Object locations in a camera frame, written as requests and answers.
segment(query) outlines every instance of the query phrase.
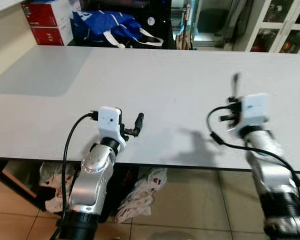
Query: cardboard box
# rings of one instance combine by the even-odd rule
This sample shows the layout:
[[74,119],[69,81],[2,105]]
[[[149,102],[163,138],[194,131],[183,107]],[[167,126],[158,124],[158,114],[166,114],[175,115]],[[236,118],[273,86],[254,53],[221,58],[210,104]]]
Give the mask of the cardboard box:
[[81,9],[79,0],[32,1],[22,4],[31,27],[56,27],[73,17],[72,11]]
[[58,27],[33,26],[32,34],[38,45],[68,45],[74,39],[70,20]]

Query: white cloth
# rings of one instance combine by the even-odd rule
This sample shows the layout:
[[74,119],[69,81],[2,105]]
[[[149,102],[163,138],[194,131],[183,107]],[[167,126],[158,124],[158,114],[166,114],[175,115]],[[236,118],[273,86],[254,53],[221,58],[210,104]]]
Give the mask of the white cloth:
[[[57,213],[62,211],[61,171],[61,163],[44,162],[40,167],[39,185],[55,189],[54,198],[45,201],[45,209],[50,213]],[[69,192],[74,173],[75,170],[73,166],[71,164],[67,164],[65,169],[65,191],[67,200],[69,198]]]
[[153,194],[167,182],[167,168],[152,168],[139,179],[129,195],[122,201],[115,216],[117,223],[139,215],[151,215],[150,205],[154,202]]

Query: blue tote bag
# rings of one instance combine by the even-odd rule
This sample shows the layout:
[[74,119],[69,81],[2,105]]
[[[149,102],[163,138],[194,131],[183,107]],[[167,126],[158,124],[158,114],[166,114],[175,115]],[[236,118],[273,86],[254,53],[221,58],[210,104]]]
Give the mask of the blue tote bag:
[[[161,47],[163,39],[154,37],[135,20],[132,15],[116,11],[74,11],[73,24],[75,35],[82,40],[108,41],[118,48],[125,48],[116,37],[135,40],[139,44]],[[157,42],[141,42],[142,36],[151,37]]]

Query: robotic arm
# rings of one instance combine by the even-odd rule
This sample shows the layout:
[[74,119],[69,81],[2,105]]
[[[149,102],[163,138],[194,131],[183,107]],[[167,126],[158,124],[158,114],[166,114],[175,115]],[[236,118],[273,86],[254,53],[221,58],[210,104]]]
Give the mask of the robotic arm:
[[245,147],[225,143],[213,131],[211,136],[221,145],[248,150],[246,158],[265,217],[264,232],[271,239],[300,239],[300,180],[289,164],[278,160],[284,155],[283,149],[264,129],[267,95],[238,98],[237,81],[235,75],[232,97],[228,98],[228,106],[221,107],[229,109],[230,114],[221,116],[220,120],[229,121],[229,129],[244,141]]
[[68,209],[60,223],[59,239],[94,239],[107,193],[107,184],[114,172],[116,156],[125,149],[129,140],[127,135],[139,135],[143,119],[144,114],[139,113],[134,129],[126,129],[121,122],[120,109],[101,107],[98,111],[100,144],[94,144],[89,154],[81,161],[81,171],[74,182]]

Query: white wall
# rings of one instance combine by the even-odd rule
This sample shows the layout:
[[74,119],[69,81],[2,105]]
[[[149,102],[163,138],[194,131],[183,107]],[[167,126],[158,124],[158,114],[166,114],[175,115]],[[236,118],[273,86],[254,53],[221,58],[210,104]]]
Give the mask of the white wall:
[[36,44],[20,4],[0,12],[0,75]]

